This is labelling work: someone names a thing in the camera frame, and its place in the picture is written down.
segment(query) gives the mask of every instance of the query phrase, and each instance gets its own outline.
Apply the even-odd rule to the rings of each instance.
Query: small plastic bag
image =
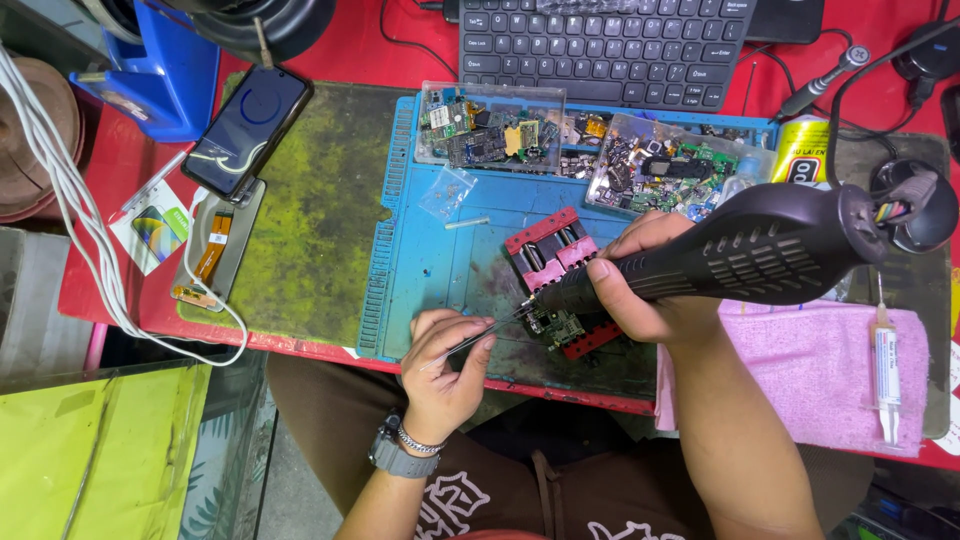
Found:
[[[640,0],[537,0],[537,11],[545,15],[636,11],[639,6]]]
[[[448,165],[420,198],[420,207],[441,223],[449,223],[476,183],[477,177],[466,169],[451,169]]]

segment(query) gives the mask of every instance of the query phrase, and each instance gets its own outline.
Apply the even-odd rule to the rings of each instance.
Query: glue bottle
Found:
[[[740,163],[736,165],[736,173],[723,182],[723,191],[720,193],[717,207],[719,208],[720,205],[726,203],[728,199],[740,191],[760,184],[762,180],[756,174],[759,168],[760,160],[757,158],[741,158]]]
[[[883,280],[879,272],[876,273],[876,284],[880,303],[876,306],[876,322],[870,326],[870,336],[873,339],[871,351],[874,354],[876,405],[880,413],[885,445],[898,448],[900,368],[897,365],[897,327],[887,317],[887,306],[883,304]]]

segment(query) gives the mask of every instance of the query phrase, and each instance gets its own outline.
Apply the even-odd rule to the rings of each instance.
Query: left hand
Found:
[[[420,368],[493,322],[491,317],[466,317],[453,309],[428,309],[410,322],[414,344],[400,366],[403,388],[410,400],[403,428],[412,439],[439,445],[476,412],[483,398],[495,335],[473,344],[460,373],[453,371],[446,359],[423,371]]]

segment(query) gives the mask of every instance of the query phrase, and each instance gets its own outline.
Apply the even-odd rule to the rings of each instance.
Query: keyboard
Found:
[[[561,87],[576,103],[718,111],[757,1],[544,15],[537,0],[461,0],[460,80]]]

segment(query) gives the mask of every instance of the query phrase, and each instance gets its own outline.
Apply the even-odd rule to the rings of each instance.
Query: silver chain bracelet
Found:
[[[396,434],[400,437],[400,440],[403,441],[403,444],[410,447],[411,450],[422,452],[424,454],[435,454],[440,450],[443,450],[444,446],[446,446],[446,441],[436,446],[428,446],[413,440],[410,438],[410,435],[407,434],[407,430],[403,428],[403,423],[400,423],[400,427],[396,430]]]

